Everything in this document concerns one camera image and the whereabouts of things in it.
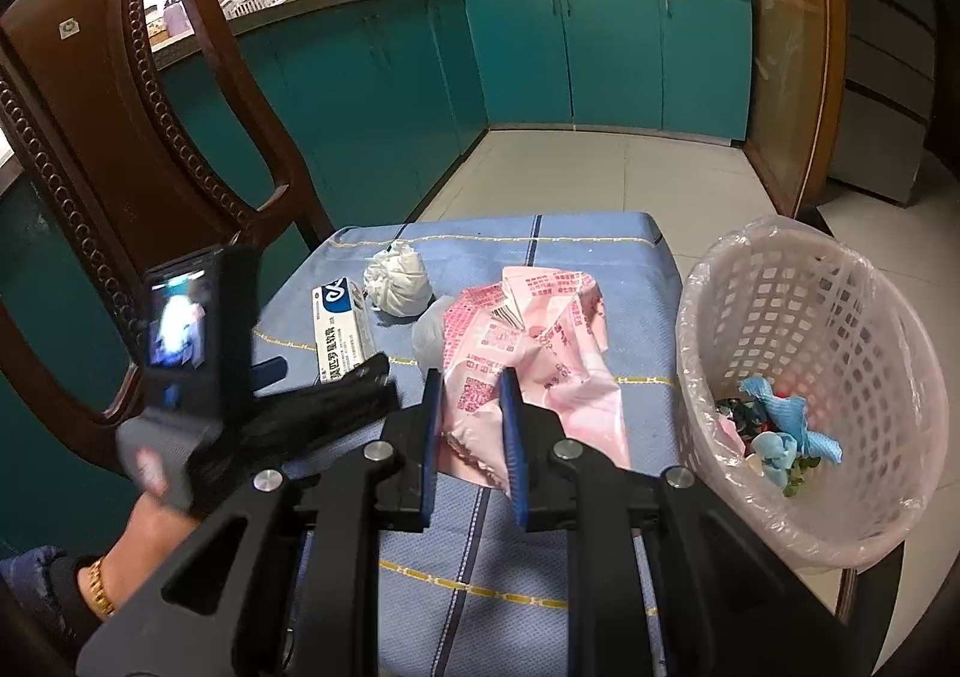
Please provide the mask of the person's left hand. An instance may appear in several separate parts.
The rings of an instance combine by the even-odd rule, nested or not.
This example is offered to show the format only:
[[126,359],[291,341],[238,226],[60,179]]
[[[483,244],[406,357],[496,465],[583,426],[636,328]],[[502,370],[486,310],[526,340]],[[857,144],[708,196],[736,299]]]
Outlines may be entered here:
[[86,607],[99,620],[112,617],[199,524],[199,519],[142,493],[116,544],[101,557],[83,560],[76,571]]

